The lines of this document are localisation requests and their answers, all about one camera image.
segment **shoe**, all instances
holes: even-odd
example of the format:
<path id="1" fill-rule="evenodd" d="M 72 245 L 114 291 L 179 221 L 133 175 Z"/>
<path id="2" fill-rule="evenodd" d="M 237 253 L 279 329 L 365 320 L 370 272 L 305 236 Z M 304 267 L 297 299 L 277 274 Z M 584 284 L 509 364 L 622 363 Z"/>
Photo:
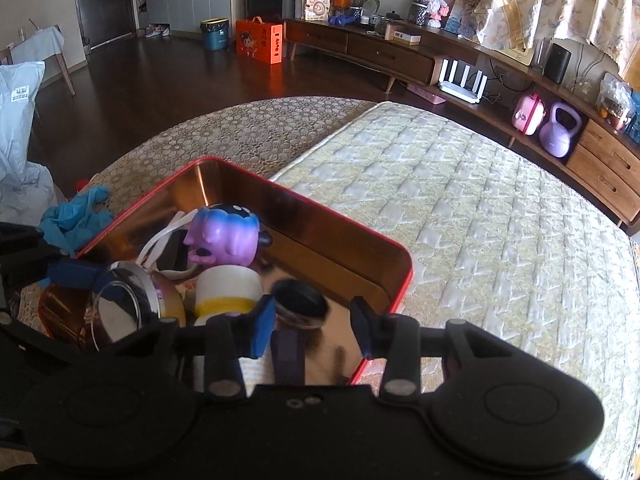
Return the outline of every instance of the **shoe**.
<path id="1" fill-rule="evenodd" d="M 145 34 L 145 38 L 152 38 L 154 36 L 160 36 L 162 32 L 158 28 L 154 28 L 151 32 Z"/>

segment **mattress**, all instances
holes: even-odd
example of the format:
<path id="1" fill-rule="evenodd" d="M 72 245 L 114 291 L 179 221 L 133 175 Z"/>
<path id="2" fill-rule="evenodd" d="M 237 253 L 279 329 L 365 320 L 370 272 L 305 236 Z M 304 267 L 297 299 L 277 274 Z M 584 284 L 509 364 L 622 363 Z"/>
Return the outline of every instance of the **mattress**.
<path id="1" fill-rule="evenodd" d="M 587 383 L 606 412 L 589 464 L 631 478 L 638 276 L 631 241 L 593 205 L 493 141 L 391 102 L 273 179 L 407 247 L 404 314 L 431 327 L 464 318 Z M 382 366 L 362 381 L 376 387 Z M 438 360 L 423 360 L 423 389 L 441 381 Z"/>

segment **curtain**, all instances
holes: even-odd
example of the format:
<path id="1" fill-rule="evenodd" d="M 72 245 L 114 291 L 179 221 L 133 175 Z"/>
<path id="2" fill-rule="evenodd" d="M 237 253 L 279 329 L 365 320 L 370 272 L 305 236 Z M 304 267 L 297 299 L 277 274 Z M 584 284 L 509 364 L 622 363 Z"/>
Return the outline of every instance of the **curtain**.
<path id="1" fill-rule="evenodd" d="M 626 71 L 640 41 L 640 0 L 480 0 L 478 40 L 495 50 L 537 38 L 589 43 Z"/>

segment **wooden floor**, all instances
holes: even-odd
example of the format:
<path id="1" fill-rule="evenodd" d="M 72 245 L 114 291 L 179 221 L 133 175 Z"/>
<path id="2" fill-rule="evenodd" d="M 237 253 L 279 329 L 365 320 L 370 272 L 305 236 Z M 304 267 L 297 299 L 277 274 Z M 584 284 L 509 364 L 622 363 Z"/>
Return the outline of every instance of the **wooden floor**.
<path id="1" fill-rule="evenodd" d="M 434 107 L 385 75 L 319 54 L 266 65 L 232 52 L 206 52 L 186 38 L 123 40 L 88 56 L 72 74 L 77 95 L 60 80 L 40 90 L 29 159 L 47 166 L 67 196 L 75 183 L 106 168 L 145 140 L 185 120 L 249 101 L 325 95 L 390 99 L 461 121 L 458 108 Z M 466 123 L 482 126 L 469 116 Z"/>

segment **kettlebell handle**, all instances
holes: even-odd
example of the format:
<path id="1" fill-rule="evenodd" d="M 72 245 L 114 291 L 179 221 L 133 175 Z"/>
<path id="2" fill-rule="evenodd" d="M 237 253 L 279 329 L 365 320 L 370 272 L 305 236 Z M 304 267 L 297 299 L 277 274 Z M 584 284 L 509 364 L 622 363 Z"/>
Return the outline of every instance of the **kettlebell handle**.
<path id="1" fill-rule="evenodd" d="M 580 114 L 578 112 L 576 112 L 573 108 L 565 105 L 564 103 L 560 103 L 560 102 L 555 103 L 551 107 L 551 122 L 553 124 L 559 124 L 558 121 L 556 120 L 556 112 L 558 111 L 558 108 L 564 110 L 569 115 L 571 115 L 572 118 L 574 118 L 575 126 L 573 127 L 573 129 L 567 130 L 567 133 L 569 134 L 569 137 L 571 138 L 576 133 L 578 133 L 580 131 L 580 128 L 582 127 L 582 119 L 580 118 Z"/>

